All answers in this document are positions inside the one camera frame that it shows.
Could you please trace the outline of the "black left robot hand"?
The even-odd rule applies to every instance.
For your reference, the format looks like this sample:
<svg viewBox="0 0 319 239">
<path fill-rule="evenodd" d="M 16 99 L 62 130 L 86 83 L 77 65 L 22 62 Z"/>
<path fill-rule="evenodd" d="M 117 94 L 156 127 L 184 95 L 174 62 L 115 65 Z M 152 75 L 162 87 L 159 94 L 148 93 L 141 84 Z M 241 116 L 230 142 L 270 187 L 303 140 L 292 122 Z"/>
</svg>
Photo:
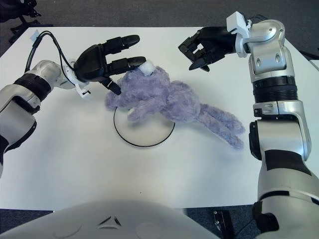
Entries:
<svg viewBox="0 0 319 239">
<path fill-rule="evenodd" d="M 143 56 L 122 58 L 107 63 L 106 56 L 120 53 L 137 44 L 138 35 L 116 37 L 103 44 L 95 44 L 86 49 L 74 63 L 73 69 L 78 80 L 82 82 L 99 82 L 116 95 L 121 94 L 120 86 L 110 77 L 140 67 L 146 62 Z"/>
</svg>

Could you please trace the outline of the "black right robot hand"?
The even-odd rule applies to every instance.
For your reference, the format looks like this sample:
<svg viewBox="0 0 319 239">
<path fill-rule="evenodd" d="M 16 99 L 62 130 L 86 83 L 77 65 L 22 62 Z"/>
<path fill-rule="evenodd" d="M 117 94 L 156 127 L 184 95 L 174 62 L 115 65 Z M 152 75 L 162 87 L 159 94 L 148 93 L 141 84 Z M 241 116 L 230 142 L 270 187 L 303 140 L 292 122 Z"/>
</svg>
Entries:
<svg viewBox="0 0 319 239">
<path fill-rule="evenodd" d="M 225 26 L 211 26 L 198 30 L 184 40 L 178 49 L 191 61 L 189 70 L 209 72 L 208 65 L 236 52 L 235 41 L 236 35 L 228 32 Z"/>
</svg>

